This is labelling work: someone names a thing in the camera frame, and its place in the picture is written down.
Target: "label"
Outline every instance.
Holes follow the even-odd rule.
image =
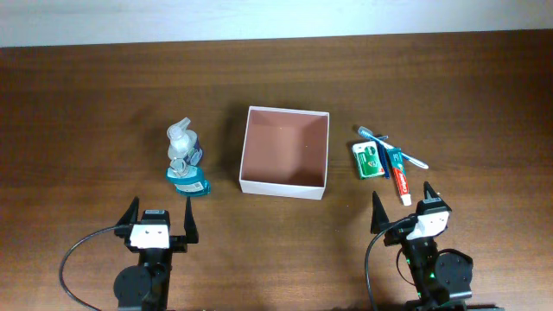
[[[399,168],[394,168],[394,176],[396,177],[397,189],[399,189],[399,195],[409,194],[409,186],[407,186],[407,178],[404,172]]]
[[[393,161],[395,161],[395,162],[402,162],[403,161],[402,158],[401,158],[401,155],[398,154],[398,153],[394,153],[393,155],[391,155],[391,157],[392,157]]]
[[[184,161],[187,164],[197,166],[203,156],[204,152],[200,148],[200,139],[196,139],[194,146],[184,156]]]
[[[144,213],[147,214],[164,214],[164,210],[145,210]]]
[[[175,186],[177,189],[181,190],[182,192],[188,192],[188,193],[194,193],[204,189],[204,186],[199,181],[190,185],[175,185]]]

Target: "white wall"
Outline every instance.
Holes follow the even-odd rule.
[[[553,28],[553,0],[0,0],[0,47]]]

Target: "bottle cap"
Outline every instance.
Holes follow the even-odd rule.
[[[167,131],[167,136],[170,140],[181,139],[184,136],[184,131],[178,125],[171,125]]]
[[[173,173],[179,177],[188,174],[188,165],[182,159],[172,160],[169,166]]]
[[[401,201],[404,203],[405,206],[411,205],[411,195],[410,194],[402,195]]]

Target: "wooden table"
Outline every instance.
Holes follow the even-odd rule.
[[[473,257],[470,303],[549,310],[552,51],[547,30],[0,49],[1,309],[79,309],[58,284],[60,260],[135,195],[183,233],[166,129],[190,117],[213,192],[193,201],[200,243],[173,258],[171,308],[368,308],[372,191],[391,219],[415,207],[394,181],[359,180],[347,146],[362,124],[430,165],[407,164],[413,200],[429,181],[453,208],[436,241]],[[249,105],[330,112],[323,200],[240,192]],[[397,249],[372,253],[380,303],[416,299]],[[65,276],[114,310],[113,280],[136,263],[106,234]]]

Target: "white robot part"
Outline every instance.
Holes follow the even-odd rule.
[[[169,228],[167,225],[134,225],[129,239],[130,246],[139,249],[168,249]]]
[[[449,212],[431,213],[417,217],[418,222],[415,229],[408,236],[408,240],[415,238],[434,237],[446,229],[448,225]]]

